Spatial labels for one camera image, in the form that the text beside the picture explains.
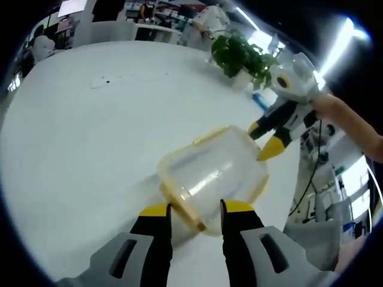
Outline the person's right hand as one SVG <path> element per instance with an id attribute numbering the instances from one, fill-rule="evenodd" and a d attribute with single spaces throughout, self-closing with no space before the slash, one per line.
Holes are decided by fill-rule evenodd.
<path id="1" fill-rule="evenodd" d="M 310 103 L 318 118 L 331 119 L 337 107 L 338 98 L 328 93 L 320 93 Z"/>

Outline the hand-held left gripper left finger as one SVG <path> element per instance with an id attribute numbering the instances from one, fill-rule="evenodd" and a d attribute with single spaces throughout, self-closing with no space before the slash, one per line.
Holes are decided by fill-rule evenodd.
<path id="1" fill-rule="evenodd" d="M 86 271 L 56 285 L 166 286 L 172 254 L 171 205 L 152 205 L 139 213 L 128 233 L 96 251 Z"/>

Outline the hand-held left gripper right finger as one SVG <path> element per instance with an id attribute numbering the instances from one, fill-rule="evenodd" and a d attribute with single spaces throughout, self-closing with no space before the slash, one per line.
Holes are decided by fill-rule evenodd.
<path id="1" fill-rule="evenodd" d="M 220 201 L 221 233 L 230 286 L 330 286 L 304 248 L 273 226 L 265 227 L 252 206 Z"/>

